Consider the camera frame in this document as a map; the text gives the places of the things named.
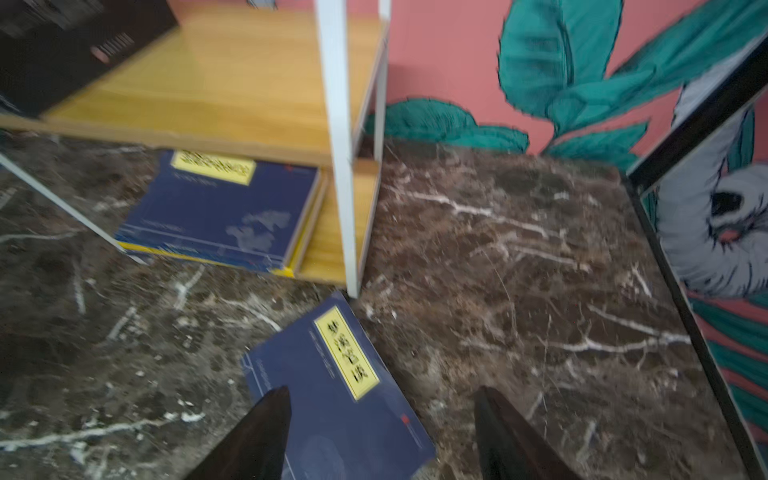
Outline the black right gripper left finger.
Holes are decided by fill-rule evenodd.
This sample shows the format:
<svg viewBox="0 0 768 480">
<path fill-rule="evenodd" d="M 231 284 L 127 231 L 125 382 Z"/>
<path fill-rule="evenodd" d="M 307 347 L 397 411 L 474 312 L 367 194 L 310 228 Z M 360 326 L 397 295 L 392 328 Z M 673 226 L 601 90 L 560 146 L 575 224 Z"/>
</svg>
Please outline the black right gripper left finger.
<svg viewBox="0 0 768 480">
<path fill-rule="evenodd" d="M 288 387 L 268 391 L 186 479 L 280 479 L 291 417 Z"/>
</svg>

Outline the black book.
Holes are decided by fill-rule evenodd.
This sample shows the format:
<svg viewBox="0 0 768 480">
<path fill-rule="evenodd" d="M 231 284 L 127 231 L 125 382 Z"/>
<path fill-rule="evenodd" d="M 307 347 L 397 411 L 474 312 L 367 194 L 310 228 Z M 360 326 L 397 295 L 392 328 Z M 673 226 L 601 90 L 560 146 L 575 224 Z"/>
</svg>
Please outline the black book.
<svg viewBox="0 0 768 480">
<path fill-rule="evenodd" d="M 1 111 L 37 118 L 176 25 L 166 1 L 3 1 Z"/>
</svg>

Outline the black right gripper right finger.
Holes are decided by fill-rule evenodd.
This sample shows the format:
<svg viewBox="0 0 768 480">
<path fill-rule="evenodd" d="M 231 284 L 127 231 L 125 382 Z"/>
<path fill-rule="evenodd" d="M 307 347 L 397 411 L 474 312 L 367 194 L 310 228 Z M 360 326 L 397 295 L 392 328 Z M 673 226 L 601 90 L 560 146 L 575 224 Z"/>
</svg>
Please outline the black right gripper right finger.
<svg viewBox="0 0 768 480">
<path fill-rule="evenodd" d="M 482 386 L 473 399 L 484 479 L 580 478 L 500 391 Z"/>
</svg>

